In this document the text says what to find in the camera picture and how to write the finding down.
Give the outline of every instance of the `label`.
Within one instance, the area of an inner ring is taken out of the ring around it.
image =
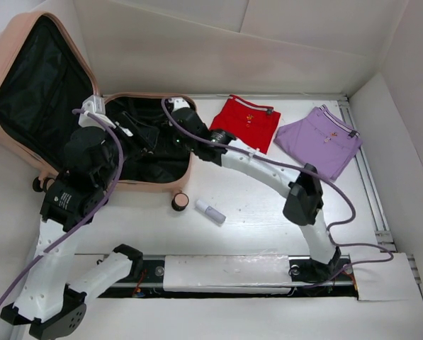
[[[62,208],[67,210],[68,209],[68,203],[71,200],[71,195],[68,193],[63,193],[62,196],[60,197],[59,203],[58,205]]]

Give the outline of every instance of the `folded clothing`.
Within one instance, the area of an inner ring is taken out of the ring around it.
[[[292,124],[281,126],[274,142],[302,164],[335,180],[362,145],[359,132],[330,113],[323,105]]]
[[[215,116],[210,130],[231,132],[250,147],[265,154],[280,118],[281,114],[272,106],[255,105],[232,94]]]

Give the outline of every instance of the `red shorts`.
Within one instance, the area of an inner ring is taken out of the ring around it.
[[[281,114],[272,106],[255,105],[232,94],[215,116],[210,130],[231,132],[250,147],[266,154],[280,118]]]

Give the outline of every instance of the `screw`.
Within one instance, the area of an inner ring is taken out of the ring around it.
[[[299,275],[299,266],[297,264],[293,264],[290,267],[290,274],[293,275],[293,276]]]
[[[352,274],[352,273],[353,273],[353,267],[348,266],[348,268],[346,268],[346,269],[344,270],[344,272],[345,272],[345,273],[347,273],[347,274]]]
[[[156,267],[156,270],[154,271],[156,276],[163,276],[164,275],[164,267]]]

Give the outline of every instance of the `red wire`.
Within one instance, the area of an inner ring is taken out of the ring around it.
[[[356,278],[354,277],[354,275],[345,273],[344,271],[342,271],[342,274],[344,274],[345,276],[348,276],[351,279],[351,281],[353,281],[354,287],[357,287],[356,286]]]
[[[132,292],[132,296],[134,296],[137,293],[137,290],[139,289],[140,284],[142,283],[143,279],[145,278],[145,276],[147,275],[147,269],[145,269],[142,272],[142,275],[140,276],[139,282],[137,282],[137,285],[134,288],[134,291]]]

